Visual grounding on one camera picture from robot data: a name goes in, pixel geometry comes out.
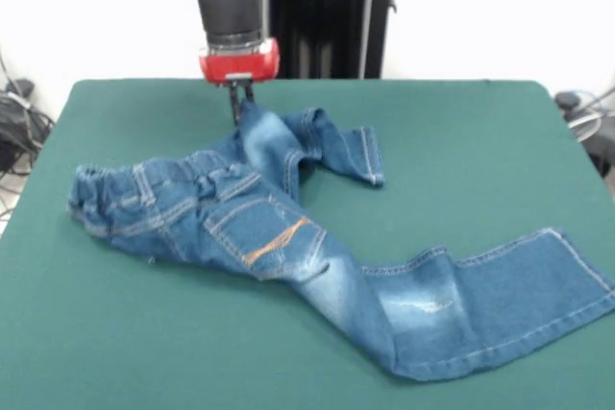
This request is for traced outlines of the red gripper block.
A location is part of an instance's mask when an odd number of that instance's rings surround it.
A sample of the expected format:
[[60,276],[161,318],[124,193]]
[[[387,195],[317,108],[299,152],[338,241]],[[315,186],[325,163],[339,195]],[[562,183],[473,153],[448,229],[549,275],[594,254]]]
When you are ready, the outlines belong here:
[[[269,37],[260,43],[244,48],[204,48],[199,54],[199,63],[205,79],[216,85],[229,87],[234,124],[240,119],[241,103],[238,85],[235,82],[265,82],[277,77],[280,68],[278,41]],[[254,103],[252,84],[243,84],[245,100]]]

